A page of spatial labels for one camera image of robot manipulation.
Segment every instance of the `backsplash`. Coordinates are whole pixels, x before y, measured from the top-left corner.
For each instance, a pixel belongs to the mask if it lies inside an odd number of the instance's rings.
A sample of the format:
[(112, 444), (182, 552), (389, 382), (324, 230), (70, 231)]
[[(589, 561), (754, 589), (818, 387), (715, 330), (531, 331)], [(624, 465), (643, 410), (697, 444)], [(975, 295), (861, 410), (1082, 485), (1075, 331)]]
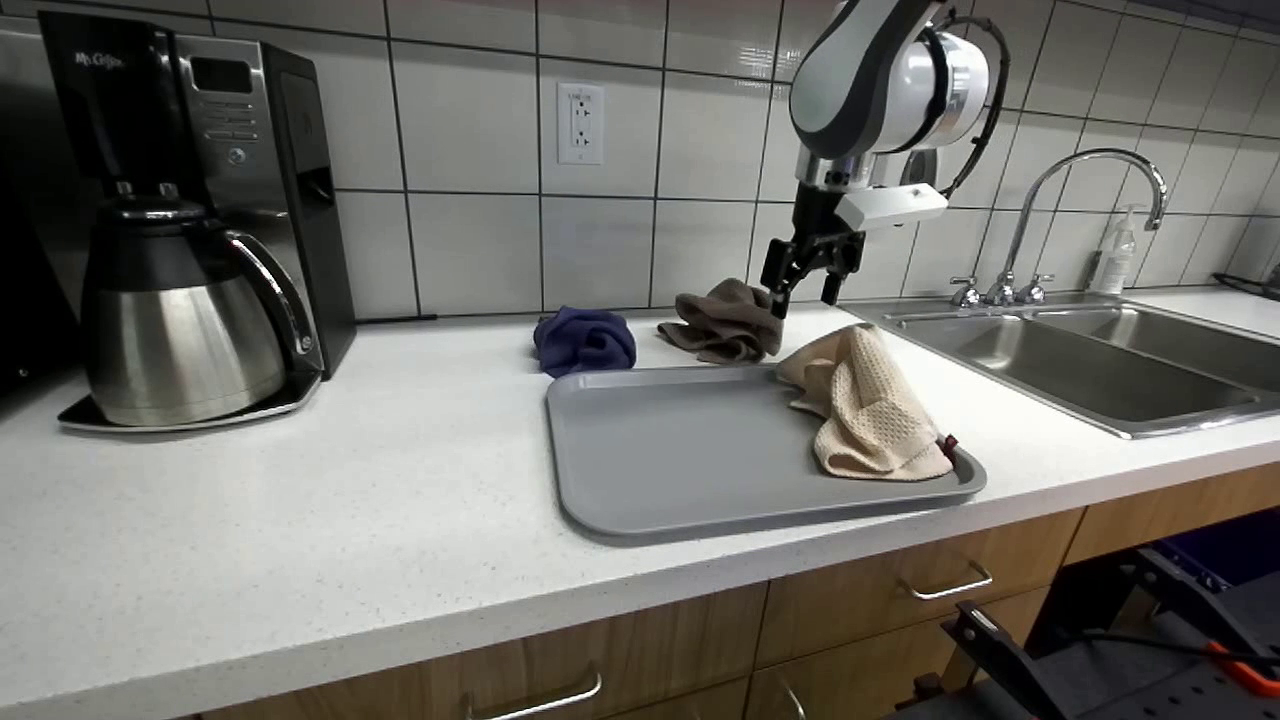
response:
[[(39, 0), (0, 0), (23, 23)], [(355, 312), (662, 308), (761, 278), (789, 238), (789, 77), (836, 0), (100, 0), (320, 66)], [(1136, 283), (1206, 283), (1280, 251), (1280, 42), (1127, 0), (975, 0), (1016, 51), (1007, 118), (945, 220), (874, 231), (843, 301), (993, 283), (1026, 186), (1136, 148), (1173, 186)], [(560, 166), (560, 83), (602, 98), (602, 160)], [(1016, 282), (1075, 287), (1122, 166), (1042, 186)]]

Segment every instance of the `beige towel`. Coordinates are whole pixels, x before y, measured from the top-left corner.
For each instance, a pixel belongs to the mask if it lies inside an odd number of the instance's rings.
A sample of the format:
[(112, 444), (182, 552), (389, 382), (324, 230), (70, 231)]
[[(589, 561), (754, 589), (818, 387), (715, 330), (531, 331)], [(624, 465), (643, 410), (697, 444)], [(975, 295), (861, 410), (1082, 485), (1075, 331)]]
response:
[(927, 481), (950, 469), (874, 330), (818, 337), (775, 377), (797, 387), (797, 410), (824, 416), (811, 453), (827, 476)]
[(677, 295), (677, 316), (682, 324), (658, 324), (657, 331), (715, 365), (761, 365), (779, 341), (768, 295), (743, 282), (719, 282), (709, 295)]

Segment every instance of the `coffee maker base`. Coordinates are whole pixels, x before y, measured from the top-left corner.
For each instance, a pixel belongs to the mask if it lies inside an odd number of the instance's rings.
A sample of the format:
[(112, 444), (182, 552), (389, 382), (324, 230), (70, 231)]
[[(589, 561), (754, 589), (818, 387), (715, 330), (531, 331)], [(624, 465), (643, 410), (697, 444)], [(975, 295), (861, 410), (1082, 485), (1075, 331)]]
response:
[(182, 436), (182, 431), (213, 431), (213, 430), (238, 430), (238, 424), (260, 424), (270, 416), (290, 416), (316, 397), (320, 382), (312, 386), (285, 386), (274, 397), (201, 424), (162, 424), (162, 430), (130, 430), (130, 424), (112, 424), (90, 397), (81, 397), (70, 410), (55, 416), (63, 431), (88, 431), (88, 436)]

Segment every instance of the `cabinet handle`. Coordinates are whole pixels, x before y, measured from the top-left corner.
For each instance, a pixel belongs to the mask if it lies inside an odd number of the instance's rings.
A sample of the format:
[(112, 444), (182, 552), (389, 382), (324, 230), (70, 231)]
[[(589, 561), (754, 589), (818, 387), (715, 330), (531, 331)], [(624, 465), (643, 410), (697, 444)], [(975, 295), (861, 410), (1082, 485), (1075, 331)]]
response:
[(779, 684), (783, 699), (791, 705), (791, 716), (808, 720), (808, 707), (798, 705), (798, 693), (789, 680), (775, 680), (775, 684)]
[(964, 586), (948, 586), (948, 589), (912, 589), (905, 576), (894, 582), (905, 594), (912, 594), (919, 603), (934, 603), (934, 602), (948, 602), (948, 596), (967, 596), (967, 594), (978, 594), (978, 589), (993, 589), (996, 576), (985, 574), (975, 561), (967, 561), (971, 576), (975, 582), (964, 582)]
[(563, 693), (563, 696), (552, 696), (545, 705), (527, 705), (527, 707), (513, 707), (513, 711), (492, 711), (492, 716), (480, 716), (472, 705), (467, 705), (467, 720), (524, 720), (524, 716), (545, 716), (545, 711), (554, 711), (554, 707), (570, 707), (570, 705), (589, 705), (602, 693), (602, 674), (590, 670), (590, 684), (581, 688), (581, 693)]

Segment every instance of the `cabinet door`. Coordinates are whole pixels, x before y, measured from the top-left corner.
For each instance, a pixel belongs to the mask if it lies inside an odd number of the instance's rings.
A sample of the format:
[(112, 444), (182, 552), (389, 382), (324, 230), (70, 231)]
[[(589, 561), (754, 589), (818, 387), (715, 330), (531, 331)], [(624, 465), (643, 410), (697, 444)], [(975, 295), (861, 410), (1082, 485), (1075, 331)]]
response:
[(629, 711), (616, 720), (738, 720), (743, 707), (747, 707), (747, 680), (734, 680), (734, 684), (651, 705), (643, 711)]
[(464, 720), (467, 711), (480, 720), (554, 699), (570, 699), (554, 720), (621, 716), (743, 680), (761, 637), (761, 611), (762, 589), (743, 589), (270, 696), (213, 711), (213, 720)]
[[(1047, 589), (985, 603), (1016, 641), (1034, 626)], [(912, 680), (945, 674), (956, 645), (934, 626), (899, 627), (831, 651), (761, 670), (747, 720), (874, 720), (912, 699)]]
[(651, 607), (589, 627), (531, 637), (527, 684), (537, 696), (582, 684), (602, 693), (569, 707), (570, 720), (616, 716), (697, 688), (747, 677), (761, 637), (762, 589)]
[(458, 720), (464, 699), (498, 705), (517, 696), (527, 696), (524, 645), (494, 645), (483, 651), (207, 711), (207, 720)]
[(1075, 521), (1081, 513), (1061, 513), (775, 582), (768, 589), (761, 662), (768, 666), (923, 626), (950, 611), (961, 596), (985, 603), (1047, 586)]
[(1122, 496), (1082, 513), (1069, 565), (1280, 507), (1280, 465)]

